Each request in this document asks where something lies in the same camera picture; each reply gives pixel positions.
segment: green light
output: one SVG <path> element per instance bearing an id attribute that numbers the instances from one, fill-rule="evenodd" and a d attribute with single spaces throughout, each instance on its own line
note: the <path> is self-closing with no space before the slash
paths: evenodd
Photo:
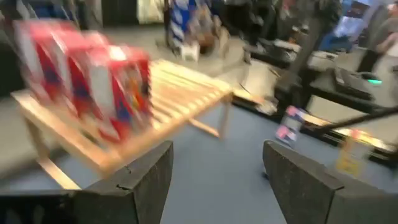
<path id="1" fill-rule="evenodd" d="M 381 80 L 368 80 L 369 83 L 375 84 L 375 85 L 380 85 L 382 83 Z"/>

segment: red cereal box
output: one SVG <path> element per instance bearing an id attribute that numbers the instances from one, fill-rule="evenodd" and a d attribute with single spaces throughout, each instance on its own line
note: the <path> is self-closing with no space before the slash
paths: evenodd
<path id="1" fill-rule="evenodd" d="M 149 56 L 110 45 L 90 52 L 90 90 L 101 135 L 115 142 L 150 124 Z"/>
<path id="2" fill-rule="evenodd" d="M 22 74 L 40 102 L 54 101 L 60 93 L 60 79 L 52 53 L 54 37 L 73 31 L 69 22 L 27 21 L 16 23 L 16 41 L 22 55 Z"/>
<path id="3" fill-rule="evenodd" d="M 91 106 L 89 77 L 86 74 L 88 52 L 106 46 L 108 40 L 99 33 L 64 33 L 58 35 L 55 41 L 54 54 L 65 103 L 74 115 L 81 118 Z"/>

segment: wooden table leg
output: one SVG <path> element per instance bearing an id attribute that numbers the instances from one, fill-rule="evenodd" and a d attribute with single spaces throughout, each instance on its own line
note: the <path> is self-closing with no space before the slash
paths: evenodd
<path id="1" fill-rule="evenodd" d="M 223 108 L 223 114 L 221 115 L 220 125 L 219 125 L 219 129 L 218 129 L 218 136 L 220 139 L 223 139 L 225 136 L 226 125 L 227 125 L 228 116 L 229 116 L 229 109 L 230 109 L 231 103 L 232 103 L 232 97 L 233 97 L 232 95 L 228 95 L 223 99 L 224 108 Z"/>
<path id="2" fill-rule="evenodd" d="M 30 137 L 32 139 L 32 143 L 35 147 L 35 150 L 37 151 L 39 158 L 40 159 L 48 158 L 49 149 L 43 141 L 41 130 L 27 118 L 24 118 L 24 120 L 25 120 L 27 129 L 28 129 L 28 132 L 30 134 Z"/>
<path id="3" fill-rule="evenodd" d="M 78 190 L 79 186 L 74 183 L 61 169 L 49 158 L 49 149 L 43 141 L 41 130 L 27 118 L 24 118 L 32 143 L 37 151 L 37 162 L 48 175 L 50 175 L 62 188 L 67 190 Z"/>

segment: blue floor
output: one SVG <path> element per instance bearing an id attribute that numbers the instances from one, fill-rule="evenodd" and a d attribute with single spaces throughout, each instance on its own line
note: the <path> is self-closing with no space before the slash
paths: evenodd
<path id="1" fill-rule="evenodd" d="M 215 124 L 219 109 L 204 115 Z M 172 137 L 174 169 L 162 223 L 285 223 L 272 189 L 263 178 L 262 144 L 273 139 L 277 125 L 247 111 L 233 108 L 228 132 L 219 141 L 185 127 Z M 338 151 L 316 139 L 301 135 L 295 150 L 332 167 Z M 71 157 L 56 163 L 82 188 L 97 180 Z M 369 162 L 361 180 L 389 192 L 398 192 L 398 178 Z M 4 180 L 4 190 L 59 189 L 40 169 Z"/>

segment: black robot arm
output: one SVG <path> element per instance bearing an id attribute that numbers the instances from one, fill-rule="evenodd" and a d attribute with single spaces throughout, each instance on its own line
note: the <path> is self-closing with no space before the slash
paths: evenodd
<path id="1" fill-rule="evenodd" d="M 312 18 L 308 26 L 307 40 L 289 69 L 278 79 L 274 87 L 274 96 L 282 105 L 301 107 L 302 77 L 299 77 L 299 71 L 308 65 L 308 60 L 312 52 L 318 48 L 323 35 L 338 24 L 342 14 L 340 0 L 321 0 L 311 4 Z"/>

